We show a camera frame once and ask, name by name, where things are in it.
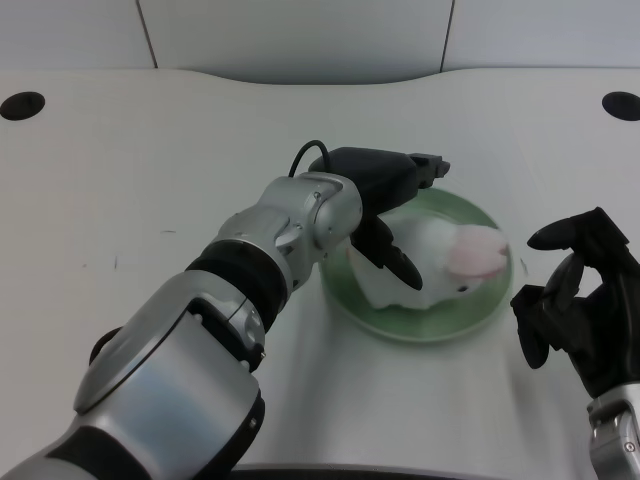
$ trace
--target pink toy ear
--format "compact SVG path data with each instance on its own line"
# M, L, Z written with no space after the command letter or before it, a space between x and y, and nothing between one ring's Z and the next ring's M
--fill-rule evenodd
M456 244L486 252L507 252L506 237L495 228L483 225L460 225L456 233Z
M507 266L501 252L456 245L449 252L447 269L463 278L491 278Z

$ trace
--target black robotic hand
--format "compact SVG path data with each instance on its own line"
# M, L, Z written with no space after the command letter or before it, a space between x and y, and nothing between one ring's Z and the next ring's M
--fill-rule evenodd
M528 245L573 250L545 287L525 285L511 301L527 363L540 368L549 346L569 354L591 397L640 381L640 265L629 241L601 208L544 227ZM576 297L584 267L600 285Z
M362 199L362 220L351 235L351 244L378 268L387 267L415 290L422 277L410 258L393 245L393 234L378 215L404 205L418 190L429 188L451 167L442 157L343 147L330 154L331 171L351 180ZM326 162L317 159L311 172L325 172Z

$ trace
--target black cable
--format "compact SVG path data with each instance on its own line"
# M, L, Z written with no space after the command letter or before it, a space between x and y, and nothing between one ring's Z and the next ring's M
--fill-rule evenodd
M107 332L102 337L100 337L100 340L96 342L96 344L91 349L91 353L89 354L89 365L91 365L93 361L96 359L96 357L102 350L102 347L104 347L107 343L109 343L109 340L115 337L116 333L118 333L121 328L122 327L114 328L110 332Z
M311 140L300 149L300 151L298 152L298 155L296 155L296 158L293 160L293 163L291 164L291 169L289 170L290 177L293 177L295 175L296 168L298 168L298 164L300 163L300 160L302 160L302 156L311 147L318 147L320 149L320 151L322 152L322 161L324 162L324 169L326 170L327 173L331 173L331 158L329 157L329 151L327 150L327 147L325 147L324 143L322 143L320 140Z

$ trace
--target white table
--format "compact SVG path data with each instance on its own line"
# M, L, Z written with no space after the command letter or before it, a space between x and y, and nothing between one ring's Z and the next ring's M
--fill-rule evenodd
M438 186L489 212L528 265L525 278L516 262L514 290L562 258L526 239L597 205L640 254L640 123L600 105L610 91L640 93L640 71L349 87L168 70L0 74L0 99L26 90L44 110L0 121L0 472L67 427L94 342L286 174L307 140L443 155L452 169ZM244 463L595 478L589 397L564 354L526 366L510 311L460 341L390 343L331 314L315 272L271 330L257 376L267 416Z

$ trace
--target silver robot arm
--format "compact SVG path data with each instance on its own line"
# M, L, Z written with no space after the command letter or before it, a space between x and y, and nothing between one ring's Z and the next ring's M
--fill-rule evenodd
M274 180L103 348L67 432L2 478L223 478L262 424L266 331L361 216L347 178Z

